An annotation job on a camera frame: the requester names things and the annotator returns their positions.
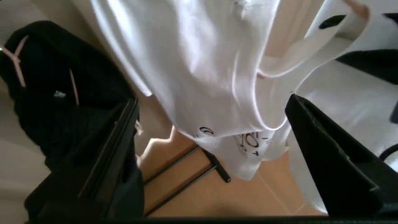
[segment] metal rack leg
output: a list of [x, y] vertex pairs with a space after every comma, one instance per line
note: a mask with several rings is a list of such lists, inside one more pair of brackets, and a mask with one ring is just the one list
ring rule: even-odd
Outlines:
[[[156, 177], [160, 176], [163, 174], [165, 171], [169, 170], [171, 167], [173, 167], [175, 164], [179, 163], [186, 157], [188, 157], [190, 154], [194, 153], [197, 149], [199, 149], [199, 146], [195, 146], [191, 151], [187, 152], [184, 154], [182, 157], [178, 158], [176, 161], [173, 163], [167, 165], [164, 167], [162, 170], [160, 170], [158, 173], [144, 181], [144, 185], [148, 184], [152, 180], [154, 180]], [[182, 193], [184, 190], [188, 189], [190, 186], [192, 186], [194, 183], [196, 183], [198, 180], [202, 179], [204, 176], [206, 176], [208, 173], [210, 173], [213, 169], [216, 169], [221, 178], [226, 182], [229, 183], [231, 181], [231, 177], [228, 175], [228, 173], [224, 170], [224, 167], [220, 164], [218, 159], [212, 155], [211, 153], [203, 150], [205, 153], [206, 157], [208, 160], [211, 162], [211, 167], [208, 168], [206, 171], [201, 173], [198, 177], [196, 177], [193, 181], [187, 183], [184, 185], [181, 189], [178, 189], [176, 192], [174, 192], [172, 195], [168, 196], [165, 200], [161, 201], [159, 204], [157, 204], [154, 208], [150, 209], [147, 213], [145, 213], [145, 217], [148, 217], [150, 214], [154, 213], [156, 210], [158, 210], [161, 206], [165, 205], [167, 202], [171, 201], [173, 198], [175, 198], [177, 195]]]

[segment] black metal rod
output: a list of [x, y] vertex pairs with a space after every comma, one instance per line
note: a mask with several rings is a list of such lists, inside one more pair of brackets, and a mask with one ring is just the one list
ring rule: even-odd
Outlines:
[[150, 214], [154, 213], [156, 210], [158, 210], [161, 206], [165, 205], [167, 202], [171, 201], [173, 198], [175, 198], [177, 195], [182, 193], [184, 190], [192, 186], [194, 183], [196, 183], [198, 180], [202, 179], [204, 176], [206, 176], [208, 173], [210, 173], [213, 169], [215, 169], [216, 166], [212, 166], [206, 171], [204, 171], [202, 174], [200, 174], [195, 180], [187, 183], [185, 186], [183, 186], [181, 189], [177, 190], [174, 192], [172, 195], [168, 196], [165, 200], [157, 204], [154, 208], [149, 210], [147, 213], [145, 213], [145, 217], [148, 217]]
[[217, 173], [220, 175], [220, 177], [226, 182], [229, 183], [231, 182], [231, 177], [228, 175], [228, 173], [225, 171], [224, 167], [220, 164], [219, 160], [210, 152], [203, 150], [205, 153], [206, 157], [209, 159], [211, 162], [211, 165], [216, 166]]
[[166, 167], [164, 167], [163, 169], [161, 169], [159, 172], [157, 172], [155, 175], [153, 175], [152, 177], [149, 177], [147, 180], [144, 181], [144, 185], [148, 184], [149, 182], [153, 181], [156, 177], [160, 176], [161, 174], [163, 174], [164, 172], [166, 172], [168, 169], [170, 169], [171, 167], [173, 167], [175, 164], [178, 164], [181, 160], [185, 159], [186, 157], [188, 157], [190, 154], [194, 153], [197, 149], [199, 149], [199, 146], [195, 146], [195, 148], [193, 148], [191, 151], [187, 152], [185, 155], [183, 155], [182, 157], [180, 157], [179, 159], [177, 159], [176, 161], [174, 161], [173, 163], [167, 165]]

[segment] pink drawstring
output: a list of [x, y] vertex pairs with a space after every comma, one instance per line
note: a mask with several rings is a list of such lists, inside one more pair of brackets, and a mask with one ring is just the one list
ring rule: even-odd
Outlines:
[[[17, 49], [15, 50], [15, 54], [11, 53], [7, 48], [3, 47], [0, 45], [0, 50], [2, 50], [14, 63], [15, 70], [17, 72], [18, 80], [19, 83], [21, 84], [22, 87], [26, 87], [25, 79], [22, 74], [21, 67], [19, 66], [19, 63], [21, 62], [18, 58], [19, 54], [21, 53], [22, 48], [24, 47], [24, 44], [26, 40], [29, 38], [29, 35], [25, 36], [18, 44]], [[72, 85], [73, 85], [73, 93], [75, 94], [75, 99], [76, 99], [76, 105], [79, 105], [79, 98], [77, 95], [77, 88], [75, 84], [75, 78], [73, 77], [72, 70], [69, 68], [69, 74], [70, 74], [70, 79], [72, 80]]]

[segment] grout line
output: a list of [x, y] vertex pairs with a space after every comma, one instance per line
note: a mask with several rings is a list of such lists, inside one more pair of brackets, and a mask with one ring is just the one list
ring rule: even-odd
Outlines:
[[267, 182], [261, 177], [260, 174], [256, 174], [260, 177], [261, 181], [264, 183], [264, 185], [268, 188], [268, 190], [271, 192], [271, 194], [276, 198], [276, 200], [280, 203], [280, 205], [285, 209], [285, 211], [291, 215], [291, 213], [287, 210], [286, 206], [282, 201], [279, 199], [278, 196], [276, 196], [275, 192], [268, 186]]
[[304, 203], [299, 209], [297, 209], [297, 211], [294, 212], [293, 215], [295, 215], [297, 212], [299, 212], [305, 205], [306, 205], [306, 203]]

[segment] floor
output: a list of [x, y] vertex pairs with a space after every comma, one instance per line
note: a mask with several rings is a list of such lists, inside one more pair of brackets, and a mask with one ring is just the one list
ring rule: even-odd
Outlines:
[[[151, 141], [142, 155], [140, 168], [144, 179], [189, 151], [194, 143], [181, 134], [171, 140]], [[210, 162], [203, 152], [196, 151], [145, 187], [147, 212], [192, 177], [203, 172]], [[325, 215], [306, 204], [289, 168], [289, 153], [280, 159], [263, 162], [250, 181], [232, 178], [225, 183], [217, 171], [206, 177], [151, 217], [236, 217], [236, 216]]]

